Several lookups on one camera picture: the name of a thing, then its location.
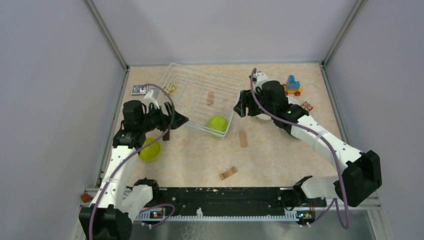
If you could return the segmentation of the square lime green bowl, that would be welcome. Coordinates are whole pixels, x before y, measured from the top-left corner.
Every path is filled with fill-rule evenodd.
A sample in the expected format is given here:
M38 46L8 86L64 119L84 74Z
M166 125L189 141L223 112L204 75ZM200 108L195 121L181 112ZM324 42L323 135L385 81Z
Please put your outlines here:
M213 137L222 139L226 134L228 125L229 123L225 118L215 115L207 122L206 127Z

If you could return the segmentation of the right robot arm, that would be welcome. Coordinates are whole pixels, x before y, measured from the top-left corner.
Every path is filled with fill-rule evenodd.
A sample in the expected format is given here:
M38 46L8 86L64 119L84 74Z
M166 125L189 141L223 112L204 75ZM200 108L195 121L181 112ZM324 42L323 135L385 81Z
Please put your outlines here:
M307 206L315 198L340 199L357 207L382 186L381 160L373 150L364 152L322 127L299 104L289 101L283 85L257 69L250 89L241 90L233 111L241 118L265 115L290 136L310 145L336 170L336 176L306 176L295 184L293 200Z

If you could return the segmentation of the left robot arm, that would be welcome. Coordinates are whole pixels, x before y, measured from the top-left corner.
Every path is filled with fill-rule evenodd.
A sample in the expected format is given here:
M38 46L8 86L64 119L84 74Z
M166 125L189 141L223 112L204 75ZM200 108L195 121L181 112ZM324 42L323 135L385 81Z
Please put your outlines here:
M147 83L140 100L123 104L123 120L112 139L111 156L95 197L80 209L78 219L88 240L128 240L133 222L144 207L160 202L160 193L148 184L136 185L125 196L127 181L142 150L189 121L178 113L167 89Z

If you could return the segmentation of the white ceramic bowl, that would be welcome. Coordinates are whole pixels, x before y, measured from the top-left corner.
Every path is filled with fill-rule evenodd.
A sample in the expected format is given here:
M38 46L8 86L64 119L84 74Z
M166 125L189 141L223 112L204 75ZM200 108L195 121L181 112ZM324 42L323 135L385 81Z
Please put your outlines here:
M299 105L299 106L301 105L296 98L291 96L287 96L287 101L290 105Z

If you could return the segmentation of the round lime green bowl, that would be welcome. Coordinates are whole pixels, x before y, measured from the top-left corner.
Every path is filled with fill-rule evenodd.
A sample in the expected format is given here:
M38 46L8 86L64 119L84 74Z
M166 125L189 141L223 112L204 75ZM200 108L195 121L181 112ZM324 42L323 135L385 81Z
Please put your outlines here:
M145 162L155 161L162 152L162 145L159 141L155 141L154 137L146 138L139 152L139 159Z

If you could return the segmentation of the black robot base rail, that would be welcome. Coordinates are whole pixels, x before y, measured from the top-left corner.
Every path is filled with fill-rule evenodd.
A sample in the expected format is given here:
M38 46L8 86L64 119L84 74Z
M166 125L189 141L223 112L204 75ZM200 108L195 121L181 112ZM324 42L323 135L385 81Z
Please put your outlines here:
M326 207L325 199L308 199L291 187L156 187L147 207L167 204L174 216L262 217L282 216L296 208Z

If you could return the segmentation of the white wire dish rack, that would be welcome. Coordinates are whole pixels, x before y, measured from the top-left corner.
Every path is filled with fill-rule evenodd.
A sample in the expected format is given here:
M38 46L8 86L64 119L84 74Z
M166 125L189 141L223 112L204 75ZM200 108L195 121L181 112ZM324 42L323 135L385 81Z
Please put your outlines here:
M163 88L168 84L177 87L169 96L176 111L189 118L184 127L210 136L212 133L206 125L213 116L221 116L228 121L226 136L234 116L233 107L244 88L242 79L177 63L166 68L158 84ZM214 105L207 104L208 92L214 92Z

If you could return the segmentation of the beige ceramic bowl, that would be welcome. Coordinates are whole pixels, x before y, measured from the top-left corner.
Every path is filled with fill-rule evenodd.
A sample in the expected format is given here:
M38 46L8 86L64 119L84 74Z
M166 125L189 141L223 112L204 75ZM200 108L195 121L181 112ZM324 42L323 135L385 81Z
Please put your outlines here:
M259 114L256 116L261 121L270 121L272 118L266 114Z

